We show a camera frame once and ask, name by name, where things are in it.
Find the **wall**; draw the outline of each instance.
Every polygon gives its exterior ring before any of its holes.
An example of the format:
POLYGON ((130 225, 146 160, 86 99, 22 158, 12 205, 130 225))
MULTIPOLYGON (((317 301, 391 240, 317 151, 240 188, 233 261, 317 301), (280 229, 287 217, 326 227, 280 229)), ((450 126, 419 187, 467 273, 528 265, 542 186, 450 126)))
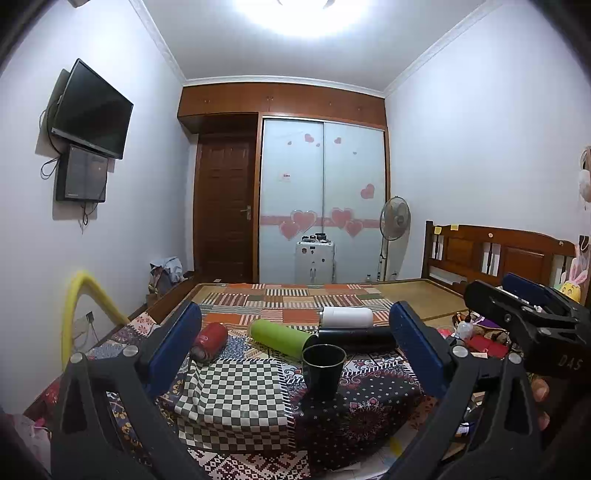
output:
MULTIPOLYGON (((128 2, 58 0, 15 50, 0 77, 0 403, 23 411, 61 372, 66 288, 90 271, 118 307, 143 304, 151 259, 186 262, 184 207, 189 141, 176 120, 181 85, 128 2), (39 118, 56 82, 82 58, 134 103, 125 155, 109 174, 106 203, 81 233, 79 206, 52 202, 51 156, 39 118)), ((88 297, 99 337, 113 325, 88 297)))
POLYGON ((574 55, 526 2, 504 3, 442 49, 386 99, 392 195, 412 213, 389 270, 420 276, 426 220, 588 234, 577 174, 590 105, 574 55))

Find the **blue gripper pad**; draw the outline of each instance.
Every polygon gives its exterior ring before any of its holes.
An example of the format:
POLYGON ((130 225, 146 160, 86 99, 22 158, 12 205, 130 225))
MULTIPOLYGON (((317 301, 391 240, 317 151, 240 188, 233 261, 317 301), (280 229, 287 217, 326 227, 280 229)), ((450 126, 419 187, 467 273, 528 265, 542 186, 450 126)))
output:
POLYGON ((426 326, 405 301, 392 305, 389 323, 425 393, 443 398, 453 375, 447 342, 438 331, 426 326))
POLYGON ((151 345, 142 349, 138 366, 143 370, 142 380, 149 398, 155 399, 168 391, 201 331, 201 322, 199 305, 185 300, 165 325, 150 335, 151 345))
POLYGON ((544 287, 514 273, 505 275, 501 284, 503 285, 503 290, 527 300, 532 305, 544 307, 548 303, 548 297, 544 287))

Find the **wall outlet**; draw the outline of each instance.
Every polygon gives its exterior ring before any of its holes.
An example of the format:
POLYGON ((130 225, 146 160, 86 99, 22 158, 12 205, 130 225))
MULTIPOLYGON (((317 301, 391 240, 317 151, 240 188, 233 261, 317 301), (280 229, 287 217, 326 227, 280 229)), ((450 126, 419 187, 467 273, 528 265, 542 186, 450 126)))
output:
POLYGON ((88 332, 89 325, 86 315, 77 319, 72 325, 72 338, 78 338, 88 332))

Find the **electric fan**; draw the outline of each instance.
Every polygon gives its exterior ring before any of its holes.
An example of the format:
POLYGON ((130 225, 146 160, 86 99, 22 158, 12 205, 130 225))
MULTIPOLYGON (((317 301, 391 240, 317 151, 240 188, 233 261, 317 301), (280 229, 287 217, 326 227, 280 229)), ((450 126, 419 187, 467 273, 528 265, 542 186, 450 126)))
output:
POLYGON ((377 280, 383 274, 386 280, 386 269, 388 268, 388 247, 391 241, 397 240, 404 235, 404 232, 410 227, 410 209, 408 203, 401 197, 392 197, 382 208, 379 217, 379 230, 382 232, 382 246, 379 252, 379 265, 377 280))

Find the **wooden bed rail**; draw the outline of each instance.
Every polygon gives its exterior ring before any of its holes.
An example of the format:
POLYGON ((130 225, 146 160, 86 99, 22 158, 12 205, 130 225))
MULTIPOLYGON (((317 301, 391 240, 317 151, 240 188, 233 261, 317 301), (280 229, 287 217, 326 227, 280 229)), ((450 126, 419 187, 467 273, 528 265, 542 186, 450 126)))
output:
POLYGON ((569 258, 575 255, 574 244, 535 232, 475 225, 437 226, 429 220, 421 278, 429 278, 462 294, 466 284, 473 280, 498 286, 509 272, 553 286, 557 255, 562 257, 558 257, 560 271, 565 272, 569 258), (432 267, 466 280, 443 281, 433 276, 432 267))

